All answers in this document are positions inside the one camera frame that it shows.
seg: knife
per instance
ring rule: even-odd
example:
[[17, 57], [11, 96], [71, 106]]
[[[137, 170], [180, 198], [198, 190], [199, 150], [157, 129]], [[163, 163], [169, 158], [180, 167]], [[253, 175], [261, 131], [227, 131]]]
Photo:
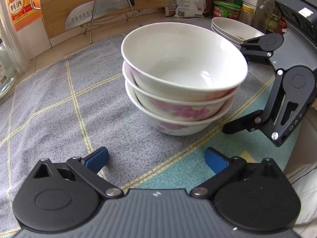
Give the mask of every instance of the knife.
[[[126, 7], [129, 7], [127, 0], [97, 0], [95, 19]], [[65, 31], [91, 21], [93, 8], [94, 1], [91, 1], [72, 10], [67, 16]]]

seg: yellow lid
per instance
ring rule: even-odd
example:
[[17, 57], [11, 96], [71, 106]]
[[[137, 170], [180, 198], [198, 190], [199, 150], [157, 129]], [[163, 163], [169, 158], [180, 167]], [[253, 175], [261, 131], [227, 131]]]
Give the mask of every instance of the yellow lid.
[[250, 7], [250, 6], [247, 6], [245, 4], [242, 5], [242, 9], [247, 11], [247, 12], [252, 12], [254, 13], [254, 8]]

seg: yellow label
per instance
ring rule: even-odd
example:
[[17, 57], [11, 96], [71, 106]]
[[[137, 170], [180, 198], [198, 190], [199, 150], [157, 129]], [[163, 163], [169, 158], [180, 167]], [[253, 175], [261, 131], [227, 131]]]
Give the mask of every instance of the yellow label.
[[31, 7], [30, 0], [8, 0], [8, 6], [13, 23], [17, 23], [35, 12]]

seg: stack of bowls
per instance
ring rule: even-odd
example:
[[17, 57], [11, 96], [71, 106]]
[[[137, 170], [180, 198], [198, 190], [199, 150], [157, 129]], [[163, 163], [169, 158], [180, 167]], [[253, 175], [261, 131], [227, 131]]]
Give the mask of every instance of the stack of bowls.
[[138, 28], [121, 45], [130, 100], [156, 130], [201, 131], [232, 106], [245, 80], [245, 58], [225, 38], [190, 24]]
[[230, 41], [238, 49], [241, 48], [241, 42], [264, 36], [264, 33], [257, 29], [233, 19], [217, 17], [213, 18], [211, 22], [212, 31]]

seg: metal wire stand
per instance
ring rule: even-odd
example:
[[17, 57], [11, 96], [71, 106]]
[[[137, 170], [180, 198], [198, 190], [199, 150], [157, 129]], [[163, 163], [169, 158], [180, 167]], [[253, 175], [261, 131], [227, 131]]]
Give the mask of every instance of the metal wire stand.
[[116, 17], [119, 17], [121, 16], [122, 14], [120, 15], [116, 15], [116, 16], [113, 16], [112, 18], [110, 19], [101, 19], [101, 20], [96, 20], [95, 21], [95, 12], [96, 12], [96, 7], [97, 7], [97, 0], [95, 0], [94, 2], [94, 8], [93, 8], [93, 14], [92, 14], [92, 18], [91, 18], [91, 23], [85, 23], [83, 25], [81, 25], [82, 28], [85, 28], [85, 31], [84, 31], [84, 34], [86, 34], [87, 32], [87, 29], [90, 28], [90, 44], [93, 43], [93, 38], [92, 38], [92, 34], [93, 34], [93, 27], [94, 26], [104, 26], [104, 25], [107, 25], [107, 24], [113, 24], [113, 23], [117, 23], [117, 22], [120, 22], [120, 21], [123, 21], [123, 20], [128, 20], [130, 18], [135, 18], [135, 21], [140, 25], [140, 27], [142, 26], [138, 21], [137, 21], [137, 17], [136, 15], [139, 14], [141, 11], [137, 11], [137, 13], [134, 12], [133, 8], [132, 8], [132, 4], [130, 2], [130, 0], [127, 0], [129, 6], [130, 6], [130, 9], [132, 11], [132, 15], [128, 16], [127, 13], [125, 13], [126, 17], [124, 19], [121, 19], [121, 20], [117, 20], [117, 21], [114, 21], [114, 22], [107, 22], [109, 20], [112, 20]]

